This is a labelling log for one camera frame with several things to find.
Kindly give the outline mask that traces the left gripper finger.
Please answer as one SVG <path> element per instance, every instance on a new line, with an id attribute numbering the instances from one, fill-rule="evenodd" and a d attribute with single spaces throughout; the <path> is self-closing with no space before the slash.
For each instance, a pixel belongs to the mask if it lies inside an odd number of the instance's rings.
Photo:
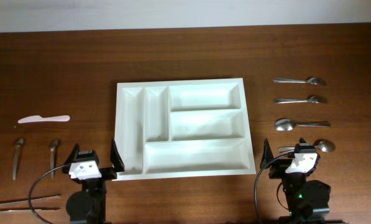
<path id="1" fill-rule="evenodd" d="M 116 172 L 124 172 L 125 165 L 123 160 L 121 159 L 119 152 L 117 150 L 115 140 L 111 140 L 111 152 L 110 152 L 110 161 L 112 163 L 112 167 Z"/>
<path id="2" fill-rule="evenodd" d="M 64 162 L 64 165 L 70 165 L 71 163 L 74 163 L 76 161 L 77 155 L 80 151 L 80 146 L 79 144 L 75 144 L 73 147 L 73 150 L 71 151 L 70 155 Z"/>

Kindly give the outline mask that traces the large steel spoon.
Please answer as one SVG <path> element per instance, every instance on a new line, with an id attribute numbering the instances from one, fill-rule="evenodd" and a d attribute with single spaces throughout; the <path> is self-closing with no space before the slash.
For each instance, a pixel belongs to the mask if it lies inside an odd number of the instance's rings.
<path id="1" fill-rule="evenodd" d="M 317 128 L 330 128 L 331 125 L 327 121 L 317 122 L 296 122 L 290 119 L 279 119 L 275 122 L 274 127 L 277 131 L 291 131 L 299 127 L 317 127 Z"/>
<path id="2" fill-rule="evenodd" d="M 321 139 L 321 140 L 317 140 L 313 146 L 316 148 L 316 149 L 319 149 L 320 151 L 323 151 L 323 152 L 333 152 L 336 150 L 336 146 L 333 142 L 329 141 L 329 140 L 326 140 L 326 139 Z M 279 153 L 285 153 L 285 152 L 291 152 L 291 151 L 294 151 L 295 148 L 294 147 L 279 147 L 278 148 L 278 152 Z"/>

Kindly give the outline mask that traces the steel fork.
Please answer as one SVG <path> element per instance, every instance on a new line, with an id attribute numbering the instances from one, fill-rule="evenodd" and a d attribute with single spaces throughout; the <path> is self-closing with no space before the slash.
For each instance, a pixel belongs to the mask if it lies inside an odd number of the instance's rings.
<path id="1" fill-rule="evenodd" d="M 273 79 L 274 83 L 308 83 L 312 85 L 322 85 L 325 86 L 326 82 L 317 77 L 312 77 L 306 80 L 296 80 L 296 79 L 291 79 L 291 78 L 274 78 Z"/>
<path id="2" fill-rule="evenodd" d="M 285 103 L 327 103 L 327 99 L 313 95 L 307 99 L 293 99 L 293 98 L 275 98 L 273 100 L 276 104 L 285 104 Z"/>

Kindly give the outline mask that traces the steel fork top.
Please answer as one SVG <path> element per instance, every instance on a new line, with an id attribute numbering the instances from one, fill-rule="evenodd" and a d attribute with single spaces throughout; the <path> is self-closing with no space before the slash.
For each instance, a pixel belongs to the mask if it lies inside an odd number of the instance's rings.
<path id="1" fill-rule="evenodd" d="M 274 78 L 273 79 L 274 83 L 308 83 L 312 85 L 322 85 L 325 86 L 326 82 L 317 77 L 312 77 L 306 80 L 296 80 L 296 79 L 291 79 L 291 78 Z"/>

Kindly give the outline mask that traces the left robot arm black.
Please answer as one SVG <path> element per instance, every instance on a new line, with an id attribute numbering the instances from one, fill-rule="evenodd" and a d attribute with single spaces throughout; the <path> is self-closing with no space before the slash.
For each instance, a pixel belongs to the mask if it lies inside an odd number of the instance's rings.
<path id="1" fill-rule="evenodd" d="M 73 193 L 66 202 L 70 223 L 106 222 L 106 182 L 125 171 L 114 140 L 111 141 L 110 162 L 110 167 L 100 168 L 96 151 L 81 151 L 75 144 L 62 170 L 81 185 L 81 190 Z"/>

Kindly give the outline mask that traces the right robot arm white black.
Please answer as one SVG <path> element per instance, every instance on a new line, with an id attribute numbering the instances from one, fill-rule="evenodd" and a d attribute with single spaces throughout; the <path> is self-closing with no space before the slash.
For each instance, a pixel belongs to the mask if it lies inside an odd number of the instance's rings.
<path id="1" fill-rule="evenodd" d="M 261 176 L 269 170 L 270 179 L 280 179 L 285 194 L 288 215 L 279 217 L 277 223 L 325 223 L 329 213 L 331 187 L 319 180 L 309 180 L 320 159 L 317 149 L 304 139 L 294 150 L 274 157 L 268 140 L 264 140 L 260 163 Z"/>

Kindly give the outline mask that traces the small steel teaspoon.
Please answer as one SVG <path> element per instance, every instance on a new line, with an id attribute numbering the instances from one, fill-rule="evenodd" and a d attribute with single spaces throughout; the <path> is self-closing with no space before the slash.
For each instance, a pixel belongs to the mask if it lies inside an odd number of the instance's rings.
<path id="1" fill-rule="evenodd" d="M 50 169 L 55 168 L 55 150 L 60 144 L 59 139 L 54 139 L 50 144 Z"/>
<path id="2" fill-rule="evenodd" d="M 21 153 L 21 149 L 24 145 L 24 139 L 20 138 L 15 143 L 15 152 L 13 158 L 13 171 L 12 171 L 12 179 L 16 180 L 17 177 L 17 170 L 18 170 L 18 163 L 19 163 L 19 156 Z"/>

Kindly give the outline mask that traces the pink plastic knife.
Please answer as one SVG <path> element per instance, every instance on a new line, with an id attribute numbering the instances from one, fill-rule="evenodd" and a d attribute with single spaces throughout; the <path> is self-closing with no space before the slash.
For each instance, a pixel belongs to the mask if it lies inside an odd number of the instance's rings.
<path id="1" fill-rule="evenodd" d="M 38 123 L 38 122 L 67 122 L 70 120 L 69 115 L 41 117 L 40 115 L 28 116 L 18 120 L 19 124 L 23 123 Z"/>

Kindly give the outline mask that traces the small steel teaspoon far left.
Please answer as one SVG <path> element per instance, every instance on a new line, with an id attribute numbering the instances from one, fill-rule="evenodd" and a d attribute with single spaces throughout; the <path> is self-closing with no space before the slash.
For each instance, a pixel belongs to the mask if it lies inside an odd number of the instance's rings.
<path id="1" fill-rule="evenodd" d="M 21 153 L 21 149 L 24 145 L 24 139 L 20 138 L 15 143 L 15 152 L 13 158 L 13 171 L 12 171 L 12 179 L 16 180 L 17 177 L 17 170 L 18 170 L 18 163 L 19 163 L 19 156 Z"/>

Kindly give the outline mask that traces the white plastic cutlery tray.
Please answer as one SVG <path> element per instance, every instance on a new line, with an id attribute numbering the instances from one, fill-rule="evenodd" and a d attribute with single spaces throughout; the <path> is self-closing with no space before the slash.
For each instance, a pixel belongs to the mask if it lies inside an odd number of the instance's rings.
<path id="1" fill-rule="evenodd" d="M 256 172 L 241 78 L 118 83 L 119 180 Z"/>

